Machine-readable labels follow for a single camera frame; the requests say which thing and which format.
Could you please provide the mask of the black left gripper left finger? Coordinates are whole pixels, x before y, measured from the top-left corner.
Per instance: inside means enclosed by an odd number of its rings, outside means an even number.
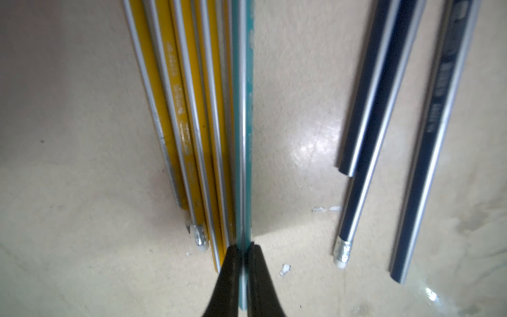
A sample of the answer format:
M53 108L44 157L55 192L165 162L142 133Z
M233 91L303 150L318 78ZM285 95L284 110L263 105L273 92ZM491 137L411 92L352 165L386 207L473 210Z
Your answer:
M240 251L236 244L227 248L223 266L204 317L237 317L239 277L242 269Z

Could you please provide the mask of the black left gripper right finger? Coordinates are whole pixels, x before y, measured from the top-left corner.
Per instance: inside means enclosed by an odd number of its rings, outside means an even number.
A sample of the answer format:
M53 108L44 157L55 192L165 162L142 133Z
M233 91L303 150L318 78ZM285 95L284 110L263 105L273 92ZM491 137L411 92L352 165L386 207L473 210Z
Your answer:
M261 246L252 243L246 256L248 317L286 316L279 302Z

